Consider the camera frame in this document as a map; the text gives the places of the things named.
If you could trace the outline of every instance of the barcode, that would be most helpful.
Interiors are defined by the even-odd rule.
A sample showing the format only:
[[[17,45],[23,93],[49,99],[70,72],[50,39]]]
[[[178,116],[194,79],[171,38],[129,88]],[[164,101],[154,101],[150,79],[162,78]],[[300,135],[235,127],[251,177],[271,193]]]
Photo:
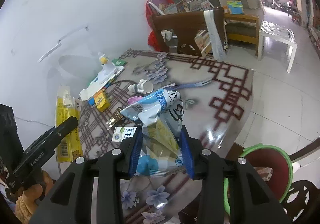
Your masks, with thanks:
[[[68,144],[65,140],[61,141],[61,155],[66,157],[68,156]]]

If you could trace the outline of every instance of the paper cup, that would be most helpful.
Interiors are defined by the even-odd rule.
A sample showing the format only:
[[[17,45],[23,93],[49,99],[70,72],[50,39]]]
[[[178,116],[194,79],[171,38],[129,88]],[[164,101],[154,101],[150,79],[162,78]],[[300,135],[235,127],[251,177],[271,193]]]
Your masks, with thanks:
[[[128,87],[130,92],[133,93],[151,93],[153,91],[153,84],[150,81],[147,80],[140,80],[138,84],[130,85]]]

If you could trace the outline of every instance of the purple flower print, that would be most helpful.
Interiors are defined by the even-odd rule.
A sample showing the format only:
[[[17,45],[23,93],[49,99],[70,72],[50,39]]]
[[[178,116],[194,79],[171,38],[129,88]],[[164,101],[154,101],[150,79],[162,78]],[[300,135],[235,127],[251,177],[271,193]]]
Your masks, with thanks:
[[[162,75],[165,75],[168,71],[168,68],[162,66],[159,70],[156,71],[156,74],[158,76],[162,76]]]
[[[162,212],[159,212],[159,214],[154,212],[142,212],[141,214],[145,217],[143,224],[156,224],[165,219]]]
[[[151,64],[151,68],[160,69],[164,65],[164,61],[156,60]]]
[[[167,198],[169,197],[170,193],[164,192],[164,186],[161,185],[156,191],[149,190],[147,195],[147,204],[154,205],[157,209],[159,209],[168,203]]]
[[[133,206],[136,205],[136,203],[135,203],[136,195],[137,194],[135,192],[124,191],[122,193],[121,202],[122,202],[122,207],[125,210],[128,208],[132,208]]]
[[[154,79],[156,76],[158,76],[158,74],[155,72],[149,73],[147,74],[147,80],[149,81],[151,79]]]
[[[166,57],[167,57],[167,53],[166,52],[160,52],[157,55],[158,60],[162,60],[163,58],[166,58]]]
[[[157,83],[160,83],[160,82],[164,82],[164,80],[167,78],[167,75],[162,75],[162,76],[159,76],[157,75],[156,77],[154,77],[154,79],[152,79],[152,83],[153,84],[157,84]]]

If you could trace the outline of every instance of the plastic snack bag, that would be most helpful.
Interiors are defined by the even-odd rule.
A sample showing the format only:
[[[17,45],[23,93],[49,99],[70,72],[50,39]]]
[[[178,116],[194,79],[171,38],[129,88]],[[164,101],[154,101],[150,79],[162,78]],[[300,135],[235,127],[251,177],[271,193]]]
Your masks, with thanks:
[[[70,87],[60,86],[56,103],[56,127],[71,116],[79,120],[81,104],[81,100],[71,97]],[[76,158],[83,156],[78,128],[61,140],[56,149],[56,156],[58,163],[72,162]]]
[[[126,107],[121,114],[143,123],[137,175],[166,176],[183,169],[176,139],[180,136],[184,114],[179,92],[157,90]]]

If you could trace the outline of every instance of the table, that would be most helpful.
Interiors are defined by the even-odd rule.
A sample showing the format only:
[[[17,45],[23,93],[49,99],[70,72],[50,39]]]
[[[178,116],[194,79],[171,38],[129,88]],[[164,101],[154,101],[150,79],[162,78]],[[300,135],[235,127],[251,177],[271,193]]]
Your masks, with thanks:
[[[262,21],[260,30],[259,30],[259,47],[258,47],[259,61],[261,61],[261,58],[262,58],[262,51],[264,47],[265,37],[269,37],[271,39],[286,43],[288,45],[286,55],[291,57],[290,57],[287,73],[290,73],[294,56],[296,55],[296,50],[297,50],[297,44],[294,39],[293,31],[281,25],[277,25],[267,21]]]
[[[118,147],[111,142],[113,129],[108,131],[106,122],[117,107],[127,106],[128,98],[134,96],[128,93],[128,86],[142,78],[151,80],[155,90],[172,83],[208,80],[202,87],[179,90],[185,101],[183,124],[204,147],[226,156],[252,108],[253,70],[211,58],[131,49],[120,58],[128,63],[117,82],[106,90],[112,97],[110,107],[100,113],[86,103],[81,109],[78,129],[86,158],[97,158]],[[196,198],[201,184],[185,171],[160,178],[121,180],[125,222],[142,223],[147,219],[148,223],[163,223]],[[157,195],[157,199],[151,199],[151,195]],[[163,206],[157,209],[156,201]]]

